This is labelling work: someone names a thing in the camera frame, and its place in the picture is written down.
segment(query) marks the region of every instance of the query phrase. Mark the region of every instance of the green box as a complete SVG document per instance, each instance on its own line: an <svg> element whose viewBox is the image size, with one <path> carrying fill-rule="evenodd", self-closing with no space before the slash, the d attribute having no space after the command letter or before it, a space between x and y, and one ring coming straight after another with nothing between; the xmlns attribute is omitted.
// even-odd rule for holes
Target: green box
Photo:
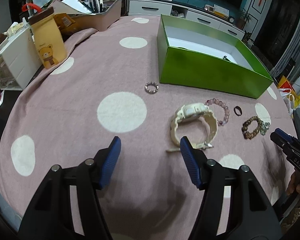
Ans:
<svg viewBox="0 0 300 240"><path fill-rule="evenodd" d="M242 41L204 24L161 15L157 42L160 83L259 98L273 82Z"/></svg>

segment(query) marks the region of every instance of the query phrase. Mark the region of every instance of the human hand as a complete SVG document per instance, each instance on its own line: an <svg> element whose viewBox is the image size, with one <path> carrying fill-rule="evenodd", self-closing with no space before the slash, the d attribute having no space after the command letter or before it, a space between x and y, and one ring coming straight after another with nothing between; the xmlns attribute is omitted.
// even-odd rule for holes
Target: human hand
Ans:
<svg viewBox="0 0 300 240"><path fill-rule="evenodd" d="M295 190L300 194L300 184L295 185L296 177L297 177L296 172L292 173L289 184L288 184L288 188L286 190L286 193L288 196L290 194L292 194ZM299 200L298 204L296 205L296 207L300 207L300 200Z"/></svg>

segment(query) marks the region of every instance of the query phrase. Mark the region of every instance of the brown beaded bracelet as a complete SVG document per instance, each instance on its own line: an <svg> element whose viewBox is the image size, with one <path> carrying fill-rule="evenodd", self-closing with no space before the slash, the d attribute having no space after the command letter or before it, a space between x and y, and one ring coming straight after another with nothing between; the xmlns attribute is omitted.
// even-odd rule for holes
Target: brown beaded bracelet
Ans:
<svg viewBox="0 0 300 240"><path fill-rule="evenodd" d="M253 130L252 133L250 133L250 132L248 132L248 126L252 123L252 121L257 121L258 126L257 126L257 128L255 128ZM257 116L253 116L249 120L245 121L243 123L243 126L242 126L242 133L243 133L244 138L245 139L250 139L250 140L252 138L254 138L259 133L259 131L261 130L262 124L263 124L263 121Z"/></svg>

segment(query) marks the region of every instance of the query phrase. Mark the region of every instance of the screw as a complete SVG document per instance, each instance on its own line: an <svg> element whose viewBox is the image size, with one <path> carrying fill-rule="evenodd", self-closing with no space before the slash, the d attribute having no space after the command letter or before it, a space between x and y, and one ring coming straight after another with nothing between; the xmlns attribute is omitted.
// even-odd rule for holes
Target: screw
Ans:
<svg viewBox="0 0 300 240"><path fill-rule="evenodd" d="M212 160L212 159L208 159L208 160L207 160L207 164L208 164L209 166L214 166L214 165L216 165L216 161L215 161L215 160Z"/></svg>
<svg viewBox="0 0 300 240"><path fill-rule="evenodd" d="M241 166L241 170L243 170L244 172L247 172L247 171L249 171L250 169L249 169L249 167L248 167L247 165L242 165L242 166Z"/></svg>
<svg viewBox="0 0 300 240"><path fill-rule="evenodd" d="M84 163L85 164L87 164L87 165L92 165L93 163L94 163L94 160L93 159L86 159L85 161L84 161Z"/></svg>
<svg viewBox="0 0 300 240"><path fill-rule="evenodd" d="M51 170L52 170L52 171L57 171L57 170L59 170L59 169L60 169L60 166L59 166L58 164L53 165L53 166L51 167Z"/></svg>

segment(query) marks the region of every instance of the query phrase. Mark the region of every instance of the pink tablecloth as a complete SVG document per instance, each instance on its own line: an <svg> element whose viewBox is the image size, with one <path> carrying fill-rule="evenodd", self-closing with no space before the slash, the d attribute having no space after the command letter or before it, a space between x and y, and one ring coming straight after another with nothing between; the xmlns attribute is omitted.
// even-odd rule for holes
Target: pink tablecloth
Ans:
<svg viewBox="0 0 300 240"><path fill-rule="evenodd" d="M269 136L277 127L292 135L295 130L274 84L257 100L168 84L159 84L154 95L145 92L147 82L159 83L159 19L122 17L72 51L84 38L75 34L67 41L70 57L56 70L44 70L20 95L1 139L0 192L21 215L52 165L77 166L118 135L121 154L109 187L98 193L110 231L137 240L188 239L203 192L191 183L181 154L165 150L173 147L169 125L176 109L210 98L229 106L230 119L219 128L207 157L233 168L248 165L272 203L286 187L293 168ZM235 106L242 116L234 115ZM220 107L212 109L223 118ZM245 140L242 123L256 110L271 120L270 130ZM181 127L183 134L200 141L206 132L195 122ZM228 197L226 189L220 232ZM72 206L76 231L82 233L75 201Z"/></svg>

